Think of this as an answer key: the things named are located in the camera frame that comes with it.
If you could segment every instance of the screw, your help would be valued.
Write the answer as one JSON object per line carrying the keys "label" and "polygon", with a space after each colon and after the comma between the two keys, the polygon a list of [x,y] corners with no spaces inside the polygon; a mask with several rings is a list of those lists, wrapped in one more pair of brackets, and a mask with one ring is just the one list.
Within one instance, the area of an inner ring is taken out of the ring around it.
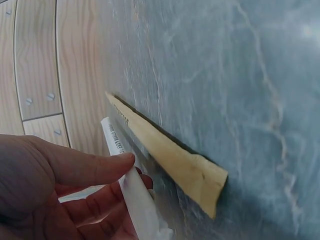
{"label": "screw", "polygon": [[25,100],[25,104],[26,104],[27,106],[30,106],[30,105],[32,104],[32,98],[27,98],[27,99]]}
{"label": "screw", "polygon": [[56,130],[54,130],[54,134],[60,136],[62,133],[61,133],[60,129],[56,129]]}
{"label": "screw", "polygon": [[54,94],[54,93],[49,93],[49,94],[46,96],[46,99],[48,99],[48,101],[53,101],[53,100],[55,100],[55,94]]}

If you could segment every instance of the wooden wall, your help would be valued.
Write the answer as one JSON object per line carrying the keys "label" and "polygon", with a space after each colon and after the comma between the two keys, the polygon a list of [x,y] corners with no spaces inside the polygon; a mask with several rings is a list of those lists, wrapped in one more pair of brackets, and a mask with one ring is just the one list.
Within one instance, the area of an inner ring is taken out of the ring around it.
{"label": "wooden wall", "polygon": [[0,4],[0,133],[23,135],[14,68],[16,2]]}
{"label": "wooden wall", "polygon": [[70,143],[76,149],[106,155],[100,121],[107,113],[95,1],[58,0],[56,19],[59,79]]}
{"label": "wooden wall", "polygon": [[108,155],[94,0],[0,4],[0,134]]}

